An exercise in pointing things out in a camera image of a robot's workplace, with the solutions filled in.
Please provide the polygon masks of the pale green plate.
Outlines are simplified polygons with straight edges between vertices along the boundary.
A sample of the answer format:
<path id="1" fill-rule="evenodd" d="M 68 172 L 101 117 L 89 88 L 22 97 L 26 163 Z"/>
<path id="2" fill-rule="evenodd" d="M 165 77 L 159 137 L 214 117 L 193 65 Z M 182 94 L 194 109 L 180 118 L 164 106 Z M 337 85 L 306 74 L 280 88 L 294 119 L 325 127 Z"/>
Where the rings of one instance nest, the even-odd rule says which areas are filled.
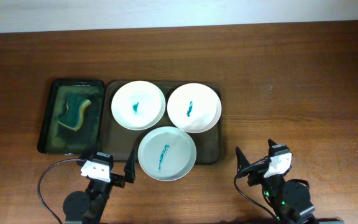
<path id="1" fill-rule="evenodd" d="M 138 148 L 142 170 L 160 181 L 178 180 L 193 168 L 196 160 L 194 140 L 186 132 L 171 126 L 146 134 Z"/>

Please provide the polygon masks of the white plate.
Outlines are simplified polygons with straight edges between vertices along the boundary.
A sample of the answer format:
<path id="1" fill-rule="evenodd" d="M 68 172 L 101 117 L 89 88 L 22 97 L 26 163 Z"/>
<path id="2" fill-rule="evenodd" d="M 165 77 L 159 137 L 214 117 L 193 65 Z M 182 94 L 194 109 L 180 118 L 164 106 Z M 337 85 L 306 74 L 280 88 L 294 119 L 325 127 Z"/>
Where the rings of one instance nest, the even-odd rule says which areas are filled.
<path id="1" fill-rule="evenodd" d="M 219 121 L 222 104 L 212 88 L 200 83 L 188 83 L 172 92 L 167 113 L 177 128 L 188 133 L 203 133 Z"/>
<path id="2" fill-rule="evenodd" d="M 155 84 L 133 81 L 124 84 L 115 92 L 111 101 L 111 112 L 122 127 L 133 131 L 151 128 L 164 115 L 165 96 Z"/>

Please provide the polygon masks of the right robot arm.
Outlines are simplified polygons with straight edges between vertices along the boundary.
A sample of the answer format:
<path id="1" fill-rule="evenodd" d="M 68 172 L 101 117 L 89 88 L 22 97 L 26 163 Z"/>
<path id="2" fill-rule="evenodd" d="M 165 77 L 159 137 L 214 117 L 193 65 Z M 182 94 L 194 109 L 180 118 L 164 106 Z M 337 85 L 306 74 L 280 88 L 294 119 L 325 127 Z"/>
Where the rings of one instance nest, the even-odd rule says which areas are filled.
<path id="1" fill-rule="evenodd" d="M 313 215 L 310 185 L 303 179 L 285 180 L 291 169 L 293 154 L 285 144 L 268 140 L 268 155 L 250 163 L 239 147 L 236 148 L 237 172 L 234 186 L 254 205 L 268 212 L 277 223 L 318 223 Z M 247 178 L 248 186 L 260 185 L 265 202 L 273 210 L 248 197 L 237 185 L 237 180 Z"/>

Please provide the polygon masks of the black water tray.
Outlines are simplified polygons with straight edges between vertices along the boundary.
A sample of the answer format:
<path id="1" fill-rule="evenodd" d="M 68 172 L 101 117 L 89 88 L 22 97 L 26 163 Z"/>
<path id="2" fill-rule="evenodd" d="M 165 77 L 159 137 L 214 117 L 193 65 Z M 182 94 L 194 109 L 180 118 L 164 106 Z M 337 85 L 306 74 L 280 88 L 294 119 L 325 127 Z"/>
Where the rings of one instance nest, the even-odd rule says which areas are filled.
<path id="1" fill-rule="evenodd" d="M 102 80 L 58 78 L 52 81 L 37 150 L 43 154 L 82 154 L 98 143 L 105 92 Z M 77 131 L 57 121 L 65 114 L 67 96 L 71 93 L 81 94 L 91 101 L 85 110 L 83 125 Z"/>

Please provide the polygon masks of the green yellow sponge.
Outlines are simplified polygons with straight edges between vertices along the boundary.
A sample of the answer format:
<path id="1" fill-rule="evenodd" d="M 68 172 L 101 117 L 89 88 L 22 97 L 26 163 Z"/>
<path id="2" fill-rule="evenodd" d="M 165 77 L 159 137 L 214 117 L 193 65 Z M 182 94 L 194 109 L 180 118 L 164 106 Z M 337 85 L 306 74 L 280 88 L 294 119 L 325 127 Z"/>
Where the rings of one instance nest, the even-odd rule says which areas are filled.
<path id="1" fill-rule="evenodd" d="M 58 124 L 72 131 L 79 130 L 84 122 L 85 110 L 91 101 L 81 94 L 71 93 L 67 96 L 66 112 L 58 118 Z"/>

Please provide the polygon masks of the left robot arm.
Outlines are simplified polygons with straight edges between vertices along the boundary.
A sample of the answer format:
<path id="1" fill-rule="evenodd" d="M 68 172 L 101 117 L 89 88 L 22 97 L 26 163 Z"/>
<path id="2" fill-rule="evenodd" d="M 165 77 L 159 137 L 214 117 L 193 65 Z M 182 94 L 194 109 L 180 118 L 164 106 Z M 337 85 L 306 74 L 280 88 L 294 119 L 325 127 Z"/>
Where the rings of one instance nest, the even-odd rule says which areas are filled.
<path id="1" fill-rule="evenodd" d="M 84 191 L 69 194 L 63 203 L 65 223 L 99 223 L 113 187 L 124 188 L 135 181 L 133 149 L 124 166 L 124 175 L 112 173 L 114 158 L 99 151 L 99 144 L 80 156 L 81 175 L 89 179 Z"/>

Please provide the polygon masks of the brown serving tray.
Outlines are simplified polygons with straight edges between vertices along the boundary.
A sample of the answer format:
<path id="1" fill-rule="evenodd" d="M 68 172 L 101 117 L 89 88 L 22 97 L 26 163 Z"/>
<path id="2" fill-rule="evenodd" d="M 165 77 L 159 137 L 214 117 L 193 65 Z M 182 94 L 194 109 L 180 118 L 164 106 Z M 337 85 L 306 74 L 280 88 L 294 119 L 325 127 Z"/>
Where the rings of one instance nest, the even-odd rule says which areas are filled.
<path id="1" fill-rule="evenodd" d="M 116 162 L 127 161 L 131 151 L 139 147 L 143 137 L 151 130 L 162 126 L 173 126 L 168 114 L 164 114 L 157 124 L 145 130 L 133 131 L 122 127 L 112 115 L 111 103 L 115 93 L 126 83 L 127 80 L 114 80 L 107 85 L 101 114 L 99 150 L 113 155 Z M 196 165 L 213 165 L 223 159 L 226 150 L 222 129 L 222 121 L 219 120 L 211 129 L 203 133 L 190 134 L 196 146 Z"/>

